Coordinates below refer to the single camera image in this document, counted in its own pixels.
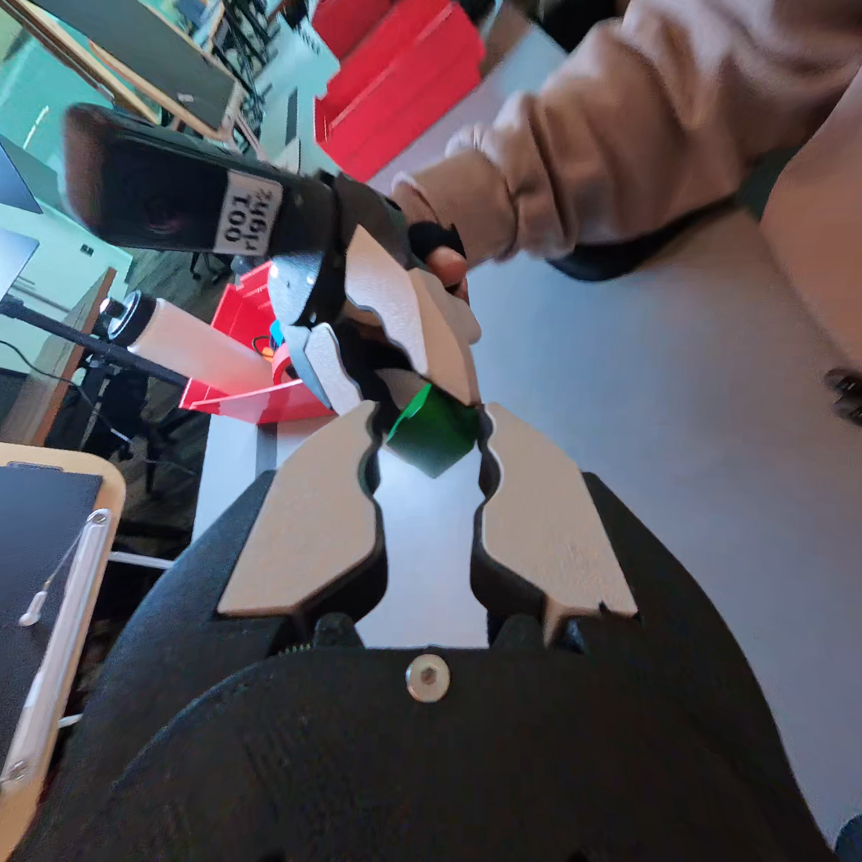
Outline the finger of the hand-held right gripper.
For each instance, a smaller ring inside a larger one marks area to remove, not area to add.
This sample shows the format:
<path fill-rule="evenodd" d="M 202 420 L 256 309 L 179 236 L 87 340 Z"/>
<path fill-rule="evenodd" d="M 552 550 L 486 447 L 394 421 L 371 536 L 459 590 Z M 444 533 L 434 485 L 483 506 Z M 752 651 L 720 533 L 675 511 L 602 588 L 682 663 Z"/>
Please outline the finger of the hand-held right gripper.
<path fill-rule="evenodd" d="M 359 385 L 347 373 L 329 324 L 296 327 L 296 373 L 336 415 L 347 414 L 362 403 Z"/>
<path fill-rule="evenodd" d="M 347 247 L 345 293 L 372 313 L 414 372 L 467 406 L 481 403 L 472 347 L 481 327 L 469 305 L 436 275 L 406 269 L 363 226 Z"/>

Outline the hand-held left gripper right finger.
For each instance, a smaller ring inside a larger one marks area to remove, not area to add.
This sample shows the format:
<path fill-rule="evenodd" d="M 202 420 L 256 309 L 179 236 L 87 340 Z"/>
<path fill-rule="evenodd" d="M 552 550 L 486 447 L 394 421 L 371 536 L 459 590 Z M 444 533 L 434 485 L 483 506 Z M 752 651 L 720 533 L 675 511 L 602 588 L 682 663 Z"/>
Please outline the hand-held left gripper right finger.
<path fill-rule="evenodd" d="M 639 609 L 574 459 L 501 404 L 479 412 L 479 488 L 471 591 L 484 607 L 488 644 L 526 616 L 546 646 L 570 621 L 638 620 Z"/>

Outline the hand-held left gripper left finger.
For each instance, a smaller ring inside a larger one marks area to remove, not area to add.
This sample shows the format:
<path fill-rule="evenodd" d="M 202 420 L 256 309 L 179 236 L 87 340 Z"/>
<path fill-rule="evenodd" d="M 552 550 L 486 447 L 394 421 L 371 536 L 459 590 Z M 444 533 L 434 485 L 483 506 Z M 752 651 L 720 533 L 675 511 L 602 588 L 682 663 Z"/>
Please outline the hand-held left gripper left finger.
<path fill-rule="evenodd" d="M 314 627 L 335 611 L 361 618 L 387 584 L 378 481 L 378 405 L 321 427 L 275 471 L 221 594 L 226 618 L 281 617 Z"/>

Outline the green block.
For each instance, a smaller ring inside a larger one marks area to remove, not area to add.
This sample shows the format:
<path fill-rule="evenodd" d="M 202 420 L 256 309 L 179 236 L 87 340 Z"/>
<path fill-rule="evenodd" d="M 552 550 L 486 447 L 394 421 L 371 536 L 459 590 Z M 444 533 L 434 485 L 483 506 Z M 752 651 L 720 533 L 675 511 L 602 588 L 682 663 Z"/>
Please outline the green block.
<path fill-rule="evenodd" d="M 478 436 L 478 409 L 427 383 L 398 415 L 385 446 L 436 479 L 473 449 Z"/>

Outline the person's right hand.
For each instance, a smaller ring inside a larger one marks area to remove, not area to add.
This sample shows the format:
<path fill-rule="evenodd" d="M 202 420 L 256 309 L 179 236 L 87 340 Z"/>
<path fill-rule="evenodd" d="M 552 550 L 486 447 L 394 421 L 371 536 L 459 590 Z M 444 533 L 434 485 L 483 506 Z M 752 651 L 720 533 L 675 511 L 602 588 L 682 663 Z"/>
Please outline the person's right hand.
<path fill-rule="evenodd" d="M 449 247 L 439 246 L 428 254 L 426 266 L 437 276 L 447 293 L 470 304 L 468 266 L 463 255 Z"/>

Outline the large red plastic bin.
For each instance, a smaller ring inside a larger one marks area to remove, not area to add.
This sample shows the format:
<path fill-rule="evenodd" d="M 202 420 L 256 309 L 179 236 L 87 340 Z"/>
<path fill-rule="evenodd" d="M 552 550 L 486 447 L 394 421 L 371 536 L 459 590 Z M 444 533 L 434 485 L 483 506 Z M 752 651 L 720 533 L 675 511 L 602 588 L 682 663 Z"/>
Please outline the large red plastic bin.
<path fill-rule="evenodd" d="M 240 276 L 226 287 L 210 326 L 236 339 L 270 363 L 270 327 L 276 319 L 268 283 L 271 261 Z M 221 415 L 254 425 L 298 422 L 329 417 L 325 407 L 302 380 L 242 395 L 228 396 L 205 383 L 189 379 L 179 402 L 181 409 Z"/>

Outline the dark grey standing panel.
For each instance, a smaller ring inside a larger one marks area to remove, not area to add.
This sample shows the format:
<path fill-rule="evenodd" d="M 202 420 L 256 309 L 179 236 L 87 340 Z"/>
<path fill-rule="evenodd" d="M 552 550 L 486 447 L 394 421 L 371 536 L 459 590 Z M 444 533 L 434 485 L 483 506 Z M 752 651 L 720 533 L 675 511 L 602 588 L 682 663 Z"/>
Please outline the dark grey standing panel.
<path fill-rule="evenodd" d="M 155 9 L 136 1 L 2 2 L 33 35 L 58 49 L 119 95 L 67 32 L 87 39 L 93 54 L 178 122 L 204 138 L 233 140 L 242 124 L 243 89 L 236 77 Z"/>

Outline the white water bottle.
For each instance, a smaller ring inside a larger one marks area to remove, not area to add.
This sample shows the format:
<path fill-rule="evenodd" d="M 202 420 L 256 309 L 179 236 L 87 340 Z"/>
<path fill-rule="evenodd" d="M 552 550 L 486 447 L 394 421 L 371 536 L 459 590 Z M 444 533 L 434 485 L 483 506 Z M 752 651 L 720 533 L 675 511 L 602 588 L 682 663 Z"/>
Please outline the white water bottle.
<path fill-rule="evenodd" d="M 137 290 L 123 301 L 107 297 L 100 311 L 111 343 L 224 395 L 273 384 L 269 361 L 163 298 Z"/>

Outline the black light stand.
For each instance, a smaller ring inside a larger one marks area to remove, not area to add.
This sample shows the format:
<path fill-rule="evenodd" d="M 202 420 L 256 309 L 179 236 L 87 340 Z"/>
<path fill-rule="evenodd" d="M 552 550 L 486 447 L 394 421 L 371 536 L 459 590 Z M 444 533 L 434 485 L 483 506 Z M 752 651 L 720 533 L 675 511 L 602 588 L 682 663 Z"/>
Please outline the black light stand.
<path fill-rule="evenodd" d="M 173 372 L 163 365 L 139 357 L 131 351 L 109 341 L 98 339 L 90 334 L 81 332 L 79 329 L 55 321 L 27 307 L 22 300 L 15 297 L 4 296 L 2 298 L 1 314 L 4 317 L 24 322 L 71 344 L 80 346 L 86 352 L 100 356 L 115 365 L 143 372 L 150 378 L 156 378 L 164 383 L 178 387 L 185 387 L 188 383 L 188 379 L 178 372 Z"/>

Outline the wooden framed chair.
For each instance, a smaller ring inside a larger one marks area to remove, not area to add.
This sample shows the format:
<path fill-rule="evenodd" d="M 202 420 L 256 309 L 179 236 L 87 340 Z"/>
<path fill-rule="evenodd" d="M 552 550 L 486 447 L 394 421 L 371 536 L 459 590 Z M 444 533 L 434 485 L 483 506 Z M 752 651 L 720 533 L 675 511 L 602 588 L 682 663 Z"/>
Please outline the wooden framed chair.
<path fill-rule="evenodd" d="M 84 612 L 75 659 L 66 674 L 54 716 L 58 727 L 35 773 L 24 783 L 2 785 L 1 858 L 8 860 L 35 818 L 59 724 L 76 676 L 84 640 L 126 498 L 126 483 L 109 461 L 78 451 L 2 443 L 1 487 L 1 767 L 21 718 L 63 600 L 70 563 L 54 578 L 41 621 L 18 621 L 54 572 L 92 511 L 109 509 L 113 523 L 90 601 Z"/>

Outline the person's beige hoodie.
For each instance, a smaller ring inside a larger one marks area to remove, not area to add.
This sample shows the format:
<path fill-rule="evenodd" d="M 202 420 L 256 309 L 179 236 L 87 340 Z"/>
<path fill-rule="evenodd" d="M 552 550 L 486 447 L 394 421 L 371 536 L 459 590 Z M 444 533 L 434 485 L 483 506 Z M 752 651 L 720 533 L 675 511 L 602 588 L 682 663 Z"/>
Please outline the person's beige hoodie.
<path fill-rule="evenodd" d="M 760 228 L 780 270 L 846 361 L 835 412 L 861 422 L 861 74 L 783 167 Z"/>

